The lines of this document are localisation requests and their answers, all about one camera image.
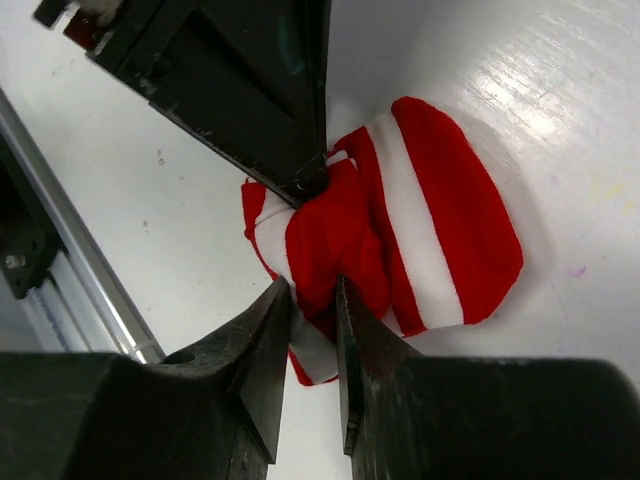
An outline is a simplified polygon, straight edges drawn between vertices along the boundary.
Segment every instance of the white tabletop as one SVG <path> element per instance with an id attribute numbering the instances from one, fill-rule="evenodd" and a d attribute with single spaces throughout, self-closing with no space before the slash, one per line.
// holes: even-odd
<path id="1" fill-rule="evenodd" d="M 244 240 L 243 175 L 4 0 L 0 83 L 167 352 L 269 284 Z M 498 315 L 425 353 L 604 358 L 640 386 L 640 4 L 334 0 L 335 140 L 402 95 L 459 121 L 527 267 Z M 337 385 L 288 376 L 271 479 L 348 479 Z"/>

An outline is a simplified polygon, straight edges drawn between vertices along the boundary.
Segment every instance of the purple stain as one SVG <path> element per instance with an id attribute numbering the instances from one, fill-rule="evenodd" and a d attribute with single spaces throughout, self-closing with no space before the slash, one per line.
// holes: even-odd
<path id="1" fill-rule="evenodd" d="M 573 278 L 582 278 L 582 276 L 586 273 L 587 271 L 587 267 L 580 267 L 580 268 L 571 268 L 569 270 L 569 275 L 571 275 Z"/>

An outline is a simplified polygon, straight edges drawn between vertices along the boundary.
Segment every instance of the striped cloth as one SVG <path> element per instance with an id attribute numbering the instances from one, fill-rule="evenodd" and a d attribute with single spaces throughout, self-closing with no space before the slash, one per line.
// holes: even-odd
<path id="1" fill-rule="evenodd" d="M 337 142 L 330 186 L 295 211 L 242 187 L 246 237 L 295 300 L 298 379 L 336 378 L 334 297 L 349 277 L 402 336 L 489 317 L 524 265 L 500 195 L 460 128 L 414 98 Z"/>

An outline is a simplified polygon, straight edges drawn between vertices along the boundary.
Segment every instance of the screw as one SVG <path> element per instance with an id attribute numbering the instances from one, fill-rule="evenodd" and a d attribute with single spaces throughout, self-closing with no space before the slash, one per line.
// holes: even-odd
<path id="1" fill-rule="evenodd" d="M 16 270 L 22 268 L 27 264 L 27 259 L 24 255 L 7 255 L 4 257 L 4 266 L 8 270 Z"/>

